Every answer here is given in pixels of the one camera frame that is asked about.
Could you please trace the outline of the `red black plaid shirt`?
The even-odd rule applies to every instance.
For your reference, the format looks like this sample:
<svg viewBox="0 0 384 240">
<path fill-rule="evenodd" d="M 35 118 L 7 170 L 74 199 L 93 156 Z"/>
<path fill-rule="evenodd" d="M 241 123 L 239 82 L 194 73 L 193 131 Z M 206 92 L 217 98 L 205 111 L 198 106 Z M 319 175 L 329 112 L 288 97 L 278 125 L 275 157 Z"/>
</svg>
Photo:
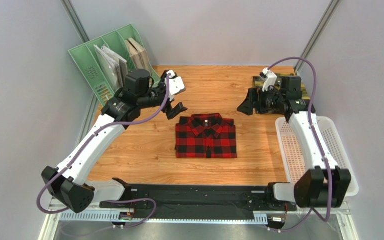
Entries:
<svg viewBox="0 0 384 240">
<path fill-rule="evenodd" d="M 181 116 L 175 125 L 177 158 L 235 159 L 235 121 L 219 113 Z"/>
</svg>

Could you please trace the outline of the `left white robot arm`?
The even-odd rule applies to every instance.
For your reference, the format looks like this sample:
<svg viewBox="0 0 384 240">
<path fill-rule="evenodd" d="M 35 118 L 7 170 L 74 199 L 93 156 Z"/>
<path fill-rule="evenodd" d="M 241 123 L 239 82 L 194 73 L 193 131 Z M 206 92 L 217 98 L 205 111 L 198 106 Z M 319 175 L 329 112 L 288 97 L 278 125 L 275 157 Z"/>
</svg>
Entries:
<svg viewBox="0 0 384 240">
<path fill-rule="evenodd" d="M 166 70 L 157 86 L 152 87 L 153 83 L 149 71 L 131 71 L 123 87 L 106 102 L 94 126 L 73 152 L 57 167 L 47 166 L 42 171 L 45 187 L 36 200 L 42 212 L 52 213 L 41 205 L 44 191 L 65 206 L 62 212 L 81 213 L 93 203 L 127 201 L 125 195 L 131 187 L 123 180 L 90 181 L 88 177 L 109 146 L 129 126 L 146 123 L 159 113 L 166 114 L 171 120 L 186 111 L 182 103 L 172 106 L 175 96 L 186 91 L 181 76 Z"/>
</svg>

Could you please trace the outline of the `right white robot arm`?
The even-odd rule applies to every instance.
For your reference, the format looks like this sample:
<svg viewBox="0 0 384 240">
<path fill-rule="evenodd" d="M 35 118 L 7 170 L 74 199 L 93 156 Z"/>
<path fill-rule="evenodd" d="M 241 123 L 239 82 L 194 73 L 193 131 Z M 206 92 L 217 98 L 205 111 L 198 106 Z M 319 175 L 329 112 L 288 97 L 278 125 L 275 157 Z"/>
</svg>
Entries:
<svg viewBox="0 0 384 240">
<path fill-rule="evenodd" d="M 283 76 L 279 89 L 272 84 L 249 88 L 237 111 L 247 116 L 269 112 L 282 114 L 301 148 L 306 172 L 296 183 L 269 183 L 269 204 L 339 208 L 352 182 L 352 174 L 349 169 L 341 168 L 331 155 L 317 125 L 311 101 L 303 99 L 301 84 L 299 76 Z"/>
</svg>

